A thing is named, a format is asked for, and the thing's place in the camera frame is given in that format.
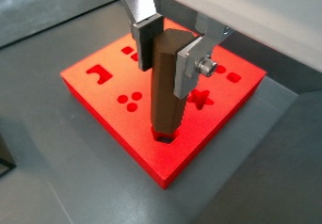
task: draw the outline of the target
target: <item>screw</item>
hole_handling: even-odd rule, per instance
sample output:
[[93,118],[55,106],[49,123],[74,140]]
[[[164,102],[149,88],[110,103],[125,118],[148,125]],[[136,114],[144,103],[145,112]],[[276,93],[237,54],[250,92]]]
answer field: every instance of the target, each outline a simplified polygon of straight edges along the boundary
[[197,72],[204,76],[210,77],[214,74],[218,64],[210,59],[210,56],[205,56],[196,64]]

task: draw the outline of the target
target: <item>bolt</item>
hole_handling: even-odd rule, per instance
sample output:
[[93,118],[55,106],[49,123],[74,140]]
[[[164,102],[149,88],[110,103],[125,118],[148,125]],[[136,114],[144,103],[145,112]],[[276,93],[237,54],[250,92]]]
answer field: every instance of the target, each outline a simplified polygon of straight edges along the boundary
[[225,35],[228,35],[229,31],[230,31],[230,27],[228,26],[225,29]]
[[204,76],[210,77],[216,70],[218,64],[210,59],[210,56],[205,56],[200,62],[197,62],[197,72]]

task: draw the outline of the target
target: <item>shape sorter base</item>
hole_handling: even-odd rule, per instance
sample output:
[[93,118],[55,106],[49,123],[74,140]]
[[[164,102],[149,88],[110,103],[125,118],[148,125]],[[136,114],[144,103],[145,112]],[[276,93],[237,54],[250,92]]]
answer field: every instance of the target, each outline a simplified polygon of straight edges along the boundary
[[[166,21],[166,28],[184,29]],[[152,131],[152,70],[138,66],[136,42],[125,36],[62,72],[70,91],[162,188],[176,180],[209,140],[252,96],[266,72],[216,48],[220,67],[201,76],[184,123],[170,144]]]

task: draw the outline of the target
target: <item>brown rectangular block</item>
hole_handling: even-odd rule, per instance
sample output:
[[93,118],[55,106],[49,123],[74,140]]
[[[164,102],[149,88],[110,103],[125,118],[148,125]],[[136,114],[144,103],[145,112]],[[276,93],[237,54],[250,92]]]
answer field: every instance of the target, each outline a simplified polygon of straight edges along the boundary
[[186,97],[174,95],[177,53],[194,40],[192,32],[168,29],[154,39],[152,121],[158,133],[172,135],[182,124]]

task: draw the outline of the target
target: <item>metal bracket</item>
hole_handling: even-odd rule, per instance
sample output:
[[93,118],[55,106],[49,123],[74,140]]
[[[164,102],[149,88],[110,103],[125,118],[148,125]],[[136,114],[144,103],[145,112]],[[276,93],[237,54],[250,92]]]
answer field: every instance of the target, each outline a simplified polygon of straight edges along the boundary
[[217,68],[217,63],[210,59],[214,46],[233,33],[230,27],[209,19],[202,13],[198,14],[196,27],[205,35],[178,52],[174,93],[181,99],[197,87],[200,73],[206,77],[213,75]]
[[164,31],[164,16],[157,12],[156,0],[121,0],[130,17],[133,37],[138,45],[140,68],[153,68],[154,38]]

